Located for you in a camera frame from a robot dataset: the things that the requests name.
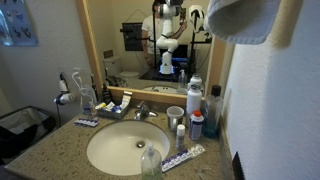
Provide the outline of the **white terry towel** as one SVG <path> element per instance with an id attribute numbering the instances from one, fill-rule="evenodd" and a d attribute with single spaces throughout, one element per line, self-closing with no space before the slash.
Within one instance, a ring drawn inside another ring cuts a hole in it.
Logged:
<path id="1" fill-rule="evenodd" d="M 210 0 L 204 29 L 232 44 L 261 44 L 272 30 L 280 1 Z"/>

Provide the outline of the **white oval sink basin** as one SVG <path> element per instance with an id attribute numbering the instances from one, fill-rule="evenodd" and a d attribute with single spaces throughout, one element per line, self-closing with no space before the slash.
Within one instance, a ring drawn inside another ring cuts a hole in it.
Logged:
<path id="1" fill-rule="evenodd" d="M 170 150 L 166 133 L 157 125 L 145 121 L 113 122 L 98 130 L 87 145 L 90 163 L 102 172 L 130 176 L 141 173 L 140 159 L 151 141 L 165 158 Z"/>

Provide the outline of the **chrome faucet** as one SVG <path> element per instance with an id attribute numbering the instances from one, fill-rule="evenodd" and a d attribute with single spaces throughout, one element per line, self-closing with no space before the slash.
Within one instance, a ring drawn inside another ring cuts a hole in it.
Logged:
<path id="1" fill-rule="evenodd" d="M 135 120 L 144 120 L 148 117 L 157 117 L 158 114 L 150 110 L 148 103 L 145 101 L 141 101 L 137 105 L 137 110 L 135 111 Z"/>

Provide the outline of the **blue white toothpaste tube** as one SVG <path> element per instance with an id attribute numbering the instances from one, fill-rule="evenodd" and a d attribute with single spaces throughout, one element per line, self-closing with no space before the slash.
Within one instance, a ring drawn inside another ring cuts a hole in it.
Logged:
<path id="1" fill-rule="evenodd" d="M 129 91 L 124 92 L 122 97 L 122 103 L 121 103 L 122 109 L 125 109 L 129 105 L 132 95 L 133 95 L 132 92 L 129 92 Z"/>

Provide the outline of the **tall white bottle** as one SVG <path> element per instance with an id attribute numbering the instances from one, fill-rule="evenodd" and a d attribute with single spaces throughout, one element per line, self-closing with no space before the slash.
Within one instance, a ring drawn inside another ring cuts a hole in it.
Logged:
<path id="1" fill-rule="evenodd" d="M 202 99 L 201 86 L 198 84 L 192 84 L 187 93 L 186 125 L 190 124 L 190 118 L 193 112 L 195 110 L 200 109 L 201 99 Z"/>

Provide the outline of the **small white capped bottle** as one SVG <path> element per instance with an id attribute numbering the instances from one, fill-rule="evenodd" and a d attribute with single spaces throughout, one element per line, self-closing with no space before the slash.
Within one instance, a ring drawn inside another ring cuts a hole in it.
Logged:
<path id="1" fill-rule="evenodd" d="M 176 148 L 178 150 L 182 149 L 184 146 L 184 136 L 185 136 L 185 126 L 183 124 L 179 124 L 177 126 L 177 132 L 176 132 Z"/>

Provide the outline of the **orange capped spray can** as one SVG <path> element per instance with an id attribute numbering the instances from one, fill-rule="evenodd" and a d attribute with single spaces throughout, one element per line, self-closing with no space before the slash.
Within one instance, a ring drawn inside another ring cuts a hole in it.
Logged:
<path id="1" fill-rule="evenodd" d="M 200 110 L 195 110 L 190 117 L 189 137 L 191 140 L 199 140 L 202 134 L 204 117 Z"/>

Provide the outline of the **dark glass bottle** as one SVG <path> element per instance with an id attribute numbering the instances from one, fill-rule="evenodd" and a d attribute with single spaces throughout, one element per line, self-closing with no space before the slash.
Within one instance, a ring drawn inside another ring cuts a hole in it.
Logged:
<path id="1" fill-rule="evenodd" d="M 102 96 L 103 96 L 103 101 L 106 104 L 109 104 L 112 101 L 112 95 L 111 92 L 109 91 L 109 89 L 107 88 L 106 85 L 103 85 L 102 88 Z"/>

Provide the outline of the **black toiletries tray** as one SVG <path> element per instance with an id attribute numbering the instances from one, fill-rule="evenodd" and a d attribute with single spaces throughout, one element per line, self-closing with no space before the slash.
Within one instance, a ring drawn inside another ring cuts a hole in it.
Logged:
<path id="1" fill-rule="evenodd" d="M 102 102 L 95 106 L 97 114 L 102 117 L 122 119 L 128 112 L 129 107 L 122 107 L 121 105 L 115 105 L 113 102 L 106 104 Z"/>

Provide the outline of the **blue mouthwash bottle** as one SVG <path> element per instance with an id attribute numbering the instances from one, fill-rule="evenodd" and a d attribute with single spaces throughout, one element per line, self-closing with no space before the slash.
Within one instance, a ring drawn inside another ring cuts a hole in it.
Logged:
<path id="1" fill-rule="evenodd" d="M 221 86 L 213 85 L 211 94 L 205 97 L 205 121 L 203 124 L 203 135 L 205 137 L 214 138 L 217 136 L 222 107 Z"/>

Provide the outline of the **clear soap pump bottle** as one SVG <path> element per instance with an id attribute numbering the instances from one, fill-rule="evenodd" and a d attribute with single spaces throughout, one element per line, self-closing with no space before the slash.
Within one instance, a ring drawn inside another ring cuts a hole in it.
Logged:
<path id="1" fill-rule="evenodd" d="M 140 164 L 142 180 L 163 180 L 162 156 L 151 141 L 147 142 Z"/>

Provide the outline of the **blue white pill blister strip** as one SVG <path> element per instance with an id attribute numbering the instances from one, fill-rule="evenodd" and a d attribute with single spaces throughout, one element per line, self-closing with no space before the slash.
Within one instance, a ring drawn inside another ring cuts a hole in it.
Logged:
<path id="1" fill-rule="evenodd" d="M 79 118 L 76 121 L 74 121 L 73 125 L 82 126 L 82 127 L 93 127 L 94 128 L 94 127 L 99 125 L 99 121 L 98 120 Z"/>

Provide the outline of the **white hair dryer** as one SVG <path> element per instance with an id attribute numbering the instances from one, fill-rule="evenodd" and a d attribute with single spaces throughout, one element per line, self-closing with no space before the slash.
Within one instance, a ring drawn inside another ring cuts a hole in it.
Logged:
<path id="1" fill-rule="evenodd" d="M 54 102 L 57 105 L 65 105 L 71 103 L 75 100 L 75 96 L 69 91 L 67 82 L 63 76 L 63 74 L 59 75 L 59 87 L 61 93 L 54 99 Z"/>

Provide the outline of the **black laundry hamper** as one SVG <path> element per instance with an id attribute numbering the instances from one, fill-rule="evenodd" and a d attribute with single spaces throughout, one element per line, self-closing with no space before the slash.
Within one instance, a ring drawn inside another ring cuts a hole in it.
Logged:
<path id="1" fill-rule="evenodd" d="M 26 106 L 0 116 L 0 161 L 13 158 L 37 143 L 57 126 L 47 111 Z"/>

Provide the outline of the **blue wall picture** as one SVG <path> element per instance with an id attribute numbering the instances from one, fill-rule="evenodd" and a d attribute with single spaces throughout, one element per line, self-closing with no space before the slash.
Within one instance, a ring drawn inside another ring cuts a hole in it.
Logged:
<path id="1" fill-rule="evenodd" d="M 38 46 L 24 0 L 0 0 L 0 43 L 3 46 Z"/>

